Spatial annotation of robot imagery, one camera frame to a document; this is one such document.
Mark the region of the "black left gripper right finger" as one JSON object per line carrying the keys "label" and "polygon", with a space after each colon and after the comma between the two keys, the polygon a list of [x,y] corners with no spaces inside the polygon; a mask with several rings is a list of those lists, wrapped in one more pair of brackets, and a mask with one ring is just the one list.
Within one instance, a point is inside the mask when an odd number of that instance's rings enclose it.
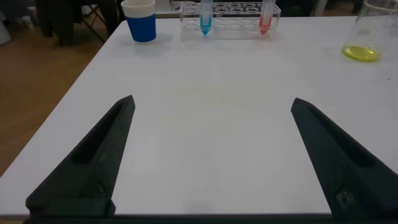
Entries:
{"label": "black left gripper right finger", "polygon": [[397,174],[313,104],[290,111],[333,218],[397,221]]}

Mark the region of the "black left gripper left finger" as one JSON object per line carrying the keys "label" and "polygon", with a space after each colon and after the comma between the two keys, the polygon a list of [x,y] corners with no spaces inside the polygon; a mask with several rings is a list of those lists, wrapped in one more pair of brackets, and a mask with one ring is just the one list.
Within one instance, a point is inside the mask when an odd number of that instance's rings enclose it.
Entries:
{"label": "black left gripper left finger", "polygon": [[135,110],[132,96],[118,100],[27,197],[32,217],[108,217]]}

